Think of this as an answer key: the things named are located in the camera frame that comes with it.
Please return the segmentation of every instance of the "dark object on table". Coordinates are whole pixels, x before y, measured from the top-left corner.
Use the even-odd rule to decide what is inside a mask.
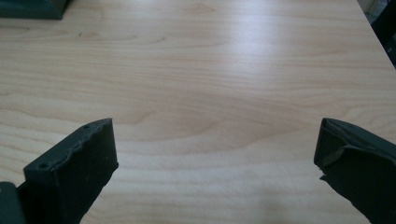
[[[66,0],[0,0],[0,17],[60,20]]]

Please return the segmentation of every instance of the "light wood surface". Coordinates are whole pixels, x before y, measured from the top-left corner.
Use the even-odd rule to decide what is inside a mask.
[[[356,0],[74,0],[0,19],[0,181],[114,119],[89,223],[368,223],[319,180],[323,117],[396,142],[396,73]]]

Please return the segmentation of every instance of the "small hole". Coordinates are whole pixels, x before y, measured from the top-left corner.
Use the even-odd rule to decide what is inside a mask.
[[[47,167],[49,167],[49,165],[46,164],[46,163],[41,163],[41,164],[38,165],[39,169],[46,169]]]

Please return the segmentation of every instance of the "black object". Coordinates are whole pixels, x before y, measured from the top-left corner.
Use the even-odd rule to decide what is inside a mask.
[[[385,46],[396,33],[396,1],[390,1],[372,24],[373,30]]]
[[[67,0],[0,0],[0,17],[60,20]]]
[[[86,124],[28,164],[19,187],[0,182],[0,223],[79,223],[118,166],[111,119]]]
[[[396,146],[362,128],[323,119],[314,163],[321,178],[372,223],[396,223]]]

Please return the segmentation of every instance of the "wood grain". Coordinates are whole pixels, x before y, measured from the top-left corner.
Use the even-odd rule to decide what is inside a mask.
[[[0,180],[114,119],[82,223],[368,223],[318,180],[323,117],[396,142],[396,74],[354,0],[75,0],[0,20]]]

